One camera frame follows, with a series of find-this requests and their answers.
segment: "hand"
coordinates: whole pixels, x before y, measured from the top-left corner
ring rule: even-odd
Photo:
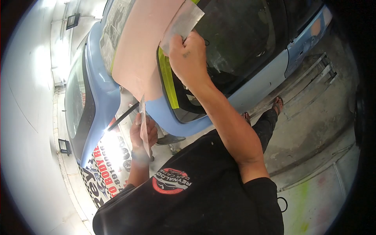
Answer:
[[[157,143],[158,140],[158,129],[155,126],[155,121],[146,116],[146,126],[147,126],[147,135],[150,148]],[[136,115],[136,118],[129,130],[130,141],[132,142],[133,151],[138,149],[143,149],[143,140],[140,137],[141,129],[141,113]]]
[[[206,70],[205,41],[197,32],[189,33],[184,43],[175,34],[170,41],[169,58],[172,70],[190,91],[202,83],[211,83]]]

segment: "newspaper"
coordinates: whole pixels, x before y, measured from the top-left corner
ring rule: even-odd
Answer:
[[[116,48],[134,1],[114,0],[108,12],[106,24],[100,39],[100,54],[109,75],[112,74],[112,62],[115,58]]]

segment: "white wall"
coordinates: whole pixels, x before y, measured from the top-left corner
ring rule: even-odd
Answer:
[[[53,140],[50,33],[56,0],[18,25],[1,70],[1,171],[37,234],[86,234],[63,182]]]
[[[57,0],[51,21],[51,64],[55,85],[66,83],[77,47],[100,21],[106,0]],[[68,16],[81,13],[78,26],[65,30]]]

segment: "wristband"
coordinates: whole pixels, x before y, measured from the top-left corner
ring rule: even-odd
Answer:
[[[137,153],[131,151],[130,155],[132,157],[132,160],[134,159],[137,162],[142,162],[142,163],[150,162],[150,157],[146,153],[145,154],[137,154]]]

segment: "black t-shirt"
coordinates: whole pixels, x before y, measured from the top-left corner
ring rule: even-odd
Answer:
[[[269,178],[242,183],[218,135],[187,146],[148,181],[99,208],[96,235],[283,234],[277,187]]]

